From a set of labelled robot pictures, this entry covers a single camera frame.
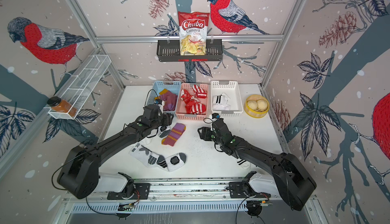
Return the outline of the red white striped sock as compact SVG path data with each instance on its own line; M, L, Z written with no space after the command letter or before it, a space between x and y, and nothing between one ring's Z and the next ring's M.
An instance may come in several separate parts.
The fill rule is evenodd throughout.
M194 84L192 87L193 92L195 93L195 96L199 99L206 99L207 98L207 91L201 88L199 85Z

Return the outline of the red santa pattern sock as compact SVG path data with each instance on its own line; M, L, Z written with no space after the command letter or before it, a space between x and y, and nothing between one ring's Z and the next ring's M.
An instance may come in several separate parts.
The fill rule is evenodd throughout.
M205 114L207 107L205 104L201 103L199 99L193 98L188 101L185 106L187 114L196 114L201 115Z

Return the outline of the purple yellow sock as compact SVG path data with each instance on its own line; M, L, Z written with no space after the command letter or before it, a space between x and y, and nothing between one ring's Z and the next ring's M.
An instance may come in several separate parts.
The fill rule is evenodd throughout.
M164 111L175 111L176 110L176 100L166 100L164 101L164 106L163 106L163 110Z
M162 90L159 93L158 98L161 99L162 101L165 101L166 104L167 103L174 103L174 102L176 103L176 101L177 101L177 95L168 89Z

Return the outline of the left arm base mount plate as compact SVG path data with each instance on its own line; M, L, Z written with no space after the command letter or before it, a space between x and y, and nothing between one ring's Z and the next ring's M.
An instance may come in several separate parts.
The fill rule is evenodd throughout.
M128 183L121 192L109 192L108 200L147 200L150 183Z

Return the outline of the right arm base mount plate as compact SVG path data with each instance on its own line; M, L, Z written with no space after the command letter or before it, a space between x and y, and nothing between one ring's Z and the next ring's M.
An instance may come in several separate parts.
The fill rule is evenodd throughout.
M249 184L243 182L229 182L225 189L228 190L231 199L243 199L246 197L269 199L271 197L271 194L268 193L255 192Z

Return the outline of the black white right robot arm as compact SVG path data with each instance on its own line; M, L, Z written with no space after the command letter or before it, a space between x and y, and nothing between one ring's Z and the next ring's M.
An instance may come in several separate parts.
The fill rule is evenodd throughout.
M255 147L245 139L233 135L223 118L198 129L200 138L219 145L229 156L247 161L273 176L279 195L293 210L301 211L317 185L306 168L293 154L274 154Z

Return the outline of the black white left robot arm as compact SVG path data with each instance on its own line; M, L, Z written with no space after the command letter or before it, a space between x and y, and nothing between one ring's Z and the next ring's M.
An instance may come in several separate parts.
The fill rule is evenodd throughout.
M76 198L83 199L95 192L103 176L100 166L126 147L148 137L152 131L172 124L173 115L162 113L157 105L147 105L143 115L129 123L119 133L90 146L76 146L69 152L60 169L57 183Z

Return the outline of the white black-striped sock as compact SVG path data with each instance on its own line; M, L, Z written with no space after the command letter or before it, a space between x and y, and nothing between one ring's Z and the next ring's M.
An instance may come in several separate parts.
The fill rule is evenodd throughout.
M214 111L225 111L225 110L230 110L231 105L229 104L230 97L222 93L217 96L212 97L212 109Z
M245 170L249 170L251 168L251 163L245 160L239 160L237 164Z

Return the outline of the red snowflake sock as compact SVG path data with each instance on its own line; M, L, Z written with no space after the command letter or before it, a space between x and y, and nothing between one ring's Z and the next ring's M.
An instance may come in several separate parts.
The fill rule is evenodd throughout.
M186 89L182 89L180 93L180 100L183 101L185 104L188 104L193 98L193 95L190 94L190 92Z

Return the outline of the purple yellow sock top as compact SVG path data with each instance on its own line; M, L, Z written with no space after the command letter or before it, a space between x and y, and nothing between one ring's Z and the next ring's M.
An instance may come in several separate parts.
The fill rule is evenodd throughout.
M164 111L175 111L176 110L176 100L166 100L164 101L164 106L163 106L163 110Z

